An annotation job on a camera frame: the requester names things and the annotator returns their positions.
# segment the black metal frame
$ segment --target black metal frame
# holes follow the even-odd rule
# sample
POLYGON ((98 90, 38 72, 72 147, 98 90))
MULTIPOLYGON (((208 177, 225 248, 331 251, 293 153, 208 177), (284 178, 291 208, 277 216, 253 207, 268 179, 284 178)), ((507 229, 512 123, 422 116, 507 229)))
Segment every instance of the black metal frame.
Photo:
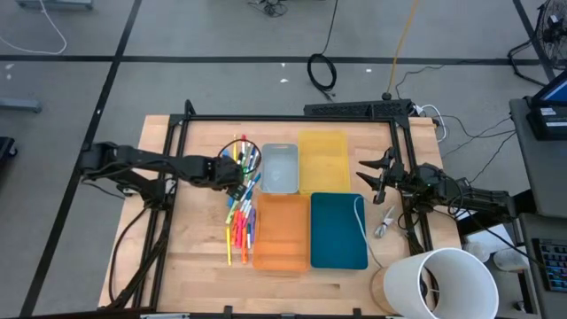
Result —
MULTIPOLYGON (((405 121, 400 121, 401 119, 394 117, 376 117, 374 114, 370 114, 368 117, 345 117, 345 116, 313 116, 313 115, 196 115, 195 110, 193 109, 192 105, 190 104, 189 100, 185 104, 185 114, 171 114, 169 117, 169 123, 167 127, 166 133, 166 141, 164 144, 163 153, 170 154, 172 151, 172 143, 174 140, 174 135, 178 126, 181 126, 181 133, 179 137, 179 141, 177 144, 176 149, 176 156, 182 157, 184 152, 184 146, 186 142, 186 137, 188 134, 188 128, 191 121, 313 121, 313 122, 375 122, 375 123, 387 123, 390 127, 391 133, 391 142, 392 147, 395 150, 396 161, 399 163, 403 163, 401 157, 401 149, 400 149, 400 140, 398 135, 398 130, 396 129, 398 125, 400 125, 403 134, 404 134, 404 141, 406 143, 406 148, 408 152, 408 159, 410 169, 416 167, 416 155, 414 151, 413 141, 411 137, 410 127, 405 118, 405 121)), ((164 174, 159 174, 158 177, 160 180, 164 180, 166 177, 164 174)), ((165 210, 165 218, 164 218, 164 225, 170 225, 173 219, 173 212, 174 212, 174 203, 175 203, 175 193, 170 195, 170 200, 168 201, 170 205, 167 206, 165 210)), ((404 212, 410 213, 408 210, 408 203, 402 197, 402 205, 404 212)), ((142 261, 144 261, 153 246, 153 239, 156 233, 157 228, 157 220, 158 220, 159 211, 158 210, 151 210, 150 220, 148 222, 148 228, 146 231, 146 237, 144 240, 144 249, 142 252, 142 261)), ((410 214, 405 214, 406 224, 411 225, 413 222, 411 220, 410 214)), ((430 251, 433 249, 432 241, 431 241, 431 233, 429 229, 429 223, 427 222, 426 214, 422 214, 419 216, 420 222, 422 223, 422 236, 423 236, 423 247, 425 251, 430 251)), ((408 233, 413 234, 415 236, 415 231, 413 228, 408 229, 408 233)), ((166 247, 163 249, 161 254, 159 255, 156 261, 155 267, 155 274, 154 280, 151 287, 151 297, 150 297, 150 305, 149 309, 155 311, 158 306, 159 300, 159 293, 161 288, 161 281, 163 277, 163 269, 165 266, 165 258, 167 254, 167 242, 165 243, 166 247)), ((142 296, 144 294, 144 281, 142 281, 139 286, 137 287, 135 294, 133 296, 133 303, 132 308, 139 308, 142 306, 142 296)), ((212 317, 218 314, 203 314, 208 315, 208 317, 212 317)), ((383 318, 382 316, 372 316, 375 318, 383 318)))

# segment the orange plastic bin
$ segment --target orange plastic bin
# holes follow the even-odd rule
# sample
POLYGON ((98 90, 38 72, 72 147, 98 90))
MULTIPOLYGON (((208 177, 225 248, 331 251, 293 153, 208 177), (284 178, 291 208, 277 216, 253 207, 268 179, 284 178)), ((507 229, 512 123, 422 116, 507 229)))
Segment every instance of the orange plastic bin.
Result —
POLYGON ((256 269, 307 271, 310 264, 310 198, 260 194, 252 265, 256 269))

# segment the gray desk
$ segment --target gray desk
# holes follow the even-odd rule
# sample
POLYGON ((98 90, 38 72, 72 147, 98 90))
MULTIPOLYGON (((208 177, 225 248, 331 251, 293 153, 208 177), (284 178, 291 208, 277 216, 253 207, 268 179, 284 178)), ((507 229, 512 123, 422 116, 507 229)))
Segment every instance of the gray desk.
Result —
MULTIPOLYGON (((525 249, 530 256, 535 256, 532 242, 535 238, 567 240, 567 219, 565 218, 520 214, 519 220, 525 249)), ((541 317, 545 319, 567 318, 567 293, 547 291, 543 285, 540 268, 531 262, 530 270, 541 317)))
POLYGON ((567 141, 536 140, 523 99, 511 100, 510 110, 538 214, 567 218, 567 141))

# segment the metal stand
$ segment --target metal stand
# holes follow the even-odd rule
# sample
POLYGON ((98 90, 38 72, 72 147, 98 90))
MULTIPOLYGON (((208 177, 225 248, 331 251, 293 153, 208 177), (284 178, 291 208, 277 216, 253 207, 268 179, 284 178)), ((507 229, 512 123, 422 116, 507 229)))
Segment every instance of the metal stand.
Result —
MULTIPOLYGON (((22 8, 28 6, 33 6, 33 7, 39 6, 38 0, 15 0, 15 1, 22 8)), ((92 10, 93 8, 92 0, 43 0, 43 3, 45 5, 56 4, 65 7, 84 6, 85 9, 87 10, 92 10)))
POLYGON ((39 113, 42 111, 42 104, 38 100, 0 97, 0 110, 39 113))

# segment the yellow marker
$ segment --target yellow marker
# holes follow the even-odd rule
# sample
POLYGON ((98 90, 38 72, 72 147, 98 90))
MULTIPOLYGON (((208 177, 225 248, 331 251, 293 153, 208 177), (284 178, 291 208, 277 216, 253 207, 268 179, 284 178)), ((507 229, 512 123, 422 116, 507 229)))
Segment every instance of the yellow marker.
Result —
POLYGON ((227 262, 232 266, 232 252, 230 251, 230 227, 227 227, 227 262))
POLYGON ((232 145, 232 158, 234 159, 234 161, 238 160, 238 154, 237 154, 237 143, 233 143, 232 145))

